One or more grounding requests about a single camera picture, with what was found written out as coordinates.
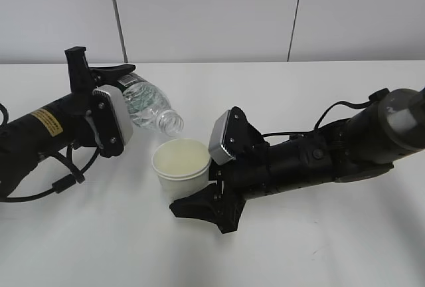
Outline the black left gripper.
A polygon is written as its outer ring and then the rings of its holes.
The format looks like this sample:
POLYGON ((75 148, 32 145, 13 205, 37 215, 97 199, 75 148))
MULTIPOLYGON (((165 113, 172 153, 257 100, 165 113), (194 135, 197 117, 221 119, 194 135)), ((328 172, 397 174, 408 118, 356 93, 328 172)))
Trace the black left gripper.
POLYGON ((94 132, 86 120, 90 98, 96 84, 114 84, 136 69, 133 64, 90 67, 86 60, 86 47, 75 46, 64 51, 68 65, 71 91, 71 115, 77 121, 76 146, 96 147, 94 132))

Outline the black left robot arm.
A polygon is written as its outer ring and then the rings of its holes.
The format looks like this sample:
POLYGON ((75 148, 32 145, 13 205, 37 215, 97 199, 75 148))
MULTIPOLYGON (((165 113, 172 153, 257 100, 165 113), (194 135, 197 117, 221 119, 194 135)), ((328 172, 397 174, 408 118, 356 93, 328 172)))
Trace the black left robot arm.
POLYGON ((120 80, 133 64, 91 67, 85 47, 65 50, 70 93, 10 122, 1 123, 1 202, 24 203, 83 183, 98 156, 121 155, 133 134, 120 80), (12 197, 20 182, 46 158, 68 170, 51 188, 12 197))

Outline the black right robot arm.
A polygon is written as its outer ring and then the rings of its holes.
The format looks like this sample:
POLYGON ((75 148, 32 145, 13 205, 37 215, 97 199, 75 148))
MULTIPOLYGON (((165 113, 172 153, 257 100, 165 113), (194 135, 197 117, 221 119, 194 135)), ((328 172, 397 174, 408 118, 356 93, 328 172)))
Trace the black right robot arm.
POLYGON ((170 204, 178 218, 237 230, 248 200, 324 183, 347 183, 389 172, 396 160, 424 149, 424 92, 376 91, 357 114, 306 132, 289 132, 271 145, 239 107, 214 124, 209 184, 170 204))

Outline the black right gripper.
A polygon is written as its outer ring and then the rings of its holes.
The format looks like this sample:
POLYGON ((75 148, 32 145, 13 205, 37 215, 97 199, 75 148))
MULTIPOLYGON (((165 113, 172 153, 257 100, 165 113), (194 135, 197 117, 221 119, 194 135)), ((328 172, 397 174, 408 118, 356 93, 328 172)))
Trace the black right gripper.
POLYGON ((169 206, 177 218, 197 219, 215 224, 222 234, 235 232, 246 200, 276 192, 269 160, 270 144, 251 145, 241 156, 231 155, 223 145, 209 146, 212 163, 204 189, 172 202, 169 206))

